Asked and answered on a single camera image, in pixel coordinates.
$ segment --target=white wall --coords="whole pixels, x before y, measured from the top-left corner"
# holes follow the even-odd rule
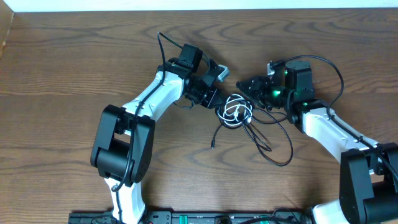
[[[398,0],[4,0],[14,12],[398,7]]]

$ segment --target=black mounting bracket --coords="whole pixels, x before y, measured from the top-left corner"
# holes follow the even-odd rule
[[[340,205],[349,223],[380,223],[398,218],[398,183],[378,161],[374,150],[398,169],[398,145],[395,143],[341,153]],[[372,184],[369,170],[384,175],[384,180]]]

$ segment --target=wood grain surface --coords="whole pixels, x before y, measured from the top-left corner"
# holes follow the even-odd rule
[[[236,81],[264,75],[270,60],[326,57],[346,83],[336,112],[369,137],[398,141],[398,9],[16,14],[0,60],[0,223],[66,223],[70,212],[112,207],[89,162],[98,121],[106,105],[131,101],[153,80],[158,30],[228,66],[230,93]],[[178,56],[164,45],[167,58]],[[317,96],[331,100],[337,75],[311,62]],[[242,129],[221,129],[211,150],[217,125],[200,106],[164,113],[143,180],[147,205],[250,211],[338,197],[339,164],[288,122],[287,167],[266,162]],[[269,155],[287,159],[280,129],[258,128]]]

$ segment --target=black cable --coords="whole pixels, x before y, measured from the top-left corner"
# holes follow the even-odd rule
[[[282,222],[282,223],[300,224],[300,222],[293,221],[288,218],[281,218],[281,217],[253,218],[251,220],[241,222],[240,224],[252,224],[252,223],[258,223],[258,222],[263,222],[263,221],[274,221],[274,222]]]
[[[178,43],[174,42],[172,39],[168,38],[166,35],[162,34],[161,32],[158,32],[162,37],[164,37],[166,40],[168,40],[170,43],[176,45],[177,47],[182,49],[182,46],[179,45]]]
[[[173,102],[173,104],[174,104],[175,106],[178,106],[179,108],[188,109],[188,110],[192,109],[193,106],[195,106],[195,102],[194,102],[193,100],[191,100],[191,106],[180,106],[180,105],[176,104],[175,102]]]
[[[137,126],[137,117],[138,117],[138,112],[144,105],[145,101],[163,84],[165,78],[166,78],[166,59],[163,51],[163,46],[162,46],[162,41],[160,41],[160,36],[167,38],[165,35],[163,35],[161,32],[157,33],[157,41],[159,42],[159,47],[160,51],[162,53],[162,62],[163,62],[163,75],[162,79],[160,82],[153,88],[140,102],[138,102],[138,106],[136,109],[136,112],[134,113],[134,117],[132,119],[132,127],[131,127],[131,134],[130,134],[130,147],[129,151],[127,153],[127,164],[126,164],[126,170],[124,171],[124,175],[122,180],[120,181],[119,185],[115,185],[112,187],[112,192],[118,192],[120,188],[124,185],[124,183],[127,180],[127,176],[129,175],[129,170],[131,166],[131,159],[132,159],[132,147],[134,145],[134,130]]]
[[[209,59],[209,56],[207,56],[206,53],[203,53],[201,59],[202,59],[202,60],[207,64],[207,66],[209,66],[209,68],[210,68],[210,63],[209,63],[210,59]]]
[[[390,170],[391,174],[396,178],[396,181],[398,181],[398,173],[397,173],[397,171],[391,166],[391,164],[387,161],[387,159],[386,159],[383,155],[381,155],[381,154],[377,151],[376,148],[374,148],[374,146],[370,145],[370,144],[367,143],[365,140],[363,140],[363,136],[357,136],[357,135],[355,135],[355,133],[353,133],[352,131],[350,131],[349,129],[347,129],[346,127],[344,127],[342,124],[340,124],[340,123],[335,119],[335,115],[331,115],[331,113],[330,113],[330,108],[331,108],[331,106],[337,101],[337,99],[343,94],[343,91],[344,91],[344,80],[343,80],[343,76],[341,75],[340,71],[338,70],[337,66],[336,66],[334,63],[332,63],[331,61],[329,61],[329,60],[327,60],[327,59],[325,59],[325,58],[322,58],[322,57],[319,57],[319,56],[316,56],[316,55],[299,55],[299,56],[295,56],[295,57],[291,57],[291,58],[288,58],[288,59],[284,59],[284,60],[280,60],[280,61],[278,61],[278,62],[275,62],[272,66],[273,66],[273,67],[278,67],[279,65],[282,65],[283,63],[288,62],[288,61],[290,61],[290,60],[294,60],[294,59],[298,59],[298,58],[304,58],[304,57],[307,57],[307,58],[315,58],[315,59],[324,61],[324,62],[328,63],[329,65],[331,65],[331,66],[335,69],[335,71],[336,71],[338,77],[340,78],[341,87],[340,87],[340,92],[339,92],[339,94],[337,95],[337,97],[336,97],[334,100],[332,100],[332,101],[330,102],[330,104],[326,107],[326,113],[327,113],[328,117],[329,117],[335,124],[337,124],[337,126],[339,126],[341,129],[343,129],[344,131],[346,131],[349,135],[351,135],[352,137],[354,137],[356,140],[358,140],[359,142],[361,142],[362,144],[364,144],[365,146],[367,146],[369,149],[373,149],[373,151],[374,151],[374,153],[377,155],[377,157],[380,158],[380,160],[383,162],[383,164],[387,167],[387,169]]]
[[[218,130],[220,130],[220,128],[221,128],[222,126],[223,126],[223,123],[221,123],[221,124],[218,126],[218,128],[216,129],[216,131],[214,132],[213,140],[211,140],[211,144],[210,144],[211,149],[214,149],[214,147],[216,146],[216,135],[217,135],[217,133],[218,133]]]
[[[225,111],[223,111],[223,110],[227,110],[226,108],[227,108],[228,103],[232,103],[232,102],[237,102],[237,103],[239,103],[239,105],[234,105],[234,106],[229,107],[229,108],[234,108],[235,106],[237,106],[237,108],[239,108],[240,106],[242,106],[245,109],[245,111],[244,111],[245,113],[243,113],[243,114],[240,113],[240,115],[236,115],[236,114],[228,115],[228,114],[225,114],[224,113]],[[263,121],[259,121],[257,118],[255,118],[252,115],[252,112],[255,111],[255,110],[266,114],[268,117],[270,117],[273,120],[273,123],[265,123]],[[290,137],[287,134],[287,131],[282,127],[282,125],[280,125],[280,122],[286,119],[286,115],[285,114],[281,113],[285,117],[278,121],[269,112],[264,111],[264,110],[260,110],[260,109],[255,109],[255,107],[252,105],[252,103],[250,101],[245,100],[240,95],[231,95],[228,98],[228,100],[227,100],[227,102],[226,102],[226,104],[224,106],[221,106],[221,107],[215,109],[215,113],[216,113],[217,117],[219,118],[219,121],[220,121],[221,124],[217,127],[217,129],[216,129],[216,131],[215,131],[215,133],[213,135],[213,140],[211,142],[211,148],[212,149],[215,146],[216,135],[217,135],[218,131],[220,130],[220,128],[222,126],[228,128],[228,129],[237,129],[237,128],[240,128],[241,126],[243,126],[244,131],[249,136],[249,138],[255,143],[255,145],[256,145],[257,149],[259,150],[260,154],[263,156],[263,158],[265,158],[271,164],[273,164],[275,166],[282,167],[282,166],[286,166],[287,164],[289,164],[291,162],[291,160],[293,159],[293,144],[292,144],[292,141],[290,140]],[[261,140],[261,138],[254,132],[252,127],[250,127],[249,119],[253,119],[255,122],[258,122],[259,124],[278,124],[278,126],[285,133],[285,135],[287,137],[287,140],[289,141],[289,144],[290,144],[290,157],[289,157],[289,159],[286,162],[279,163],[279,162],[273,161],[270,157],[268,157],[262,151],[262,150],[264,150],[264,151],[271,152],[272,149],[263,140]]]
[[[254,108],[253,111],[259,111],[259,112],[264,113],[264,114],[265,114],[265,113],[274,113],[274,114],[282,114],[282,115],[284,115],[284,117],[283,117],[282,119],[280,119],[280,120],[277,121],[278,123],[279,123],[279,122],[282,122],[282,121],[285,121],[285,120],[287,119],[287,114],[284,114],[284,113],[282,113],[282,112],[270,112],[269,110],[267,110],[267,112],[265,112],[264,110],[262,110],[262,109],[257,109],[257,108]],[[255,122],[259,123],[259,124],[276,124],[275,121],[273,121],[273,122],[261,121],[261,120],[257,119],[254,115],[251,116],[251,118],[253,119],[253,121],[255,121]]]
[[[122,220],[122,206],[120,205],[120,196],[119,196],[119,192],[116,192],[116,204],[118,205],[118,210],[119,210],[119,221],[120,223],[123,223]]]
[[[286,101],[286,107],[289,110],[290,109],[290,100],[292,99],[292,94],[296,92],[295,90],[289,90],[289,93],[287,94],[287,101]]]

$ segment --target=white cable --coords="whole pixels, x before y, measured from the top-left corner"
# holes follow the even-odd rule
[[[237,102],[237,101],[239,102],[238,104],[231,106],[231,103]],[[217,110],[217,116],[219,117],[219,119],[222,119],[224,121],[225,125],[230,126],[230,127],[241,125],[242,121],[240,121],[238,119],[239,114],[241,114],[241,113],[243,114],[243,120],[246,123],[251,122],[253,107],[248,101],[247,101],[247,103],[243,103],[242,101],[247,101],[247,100],[239,94],[232,94],[226,100],[226,103],[224,105],[223,114],[221,115],[220,110]]]

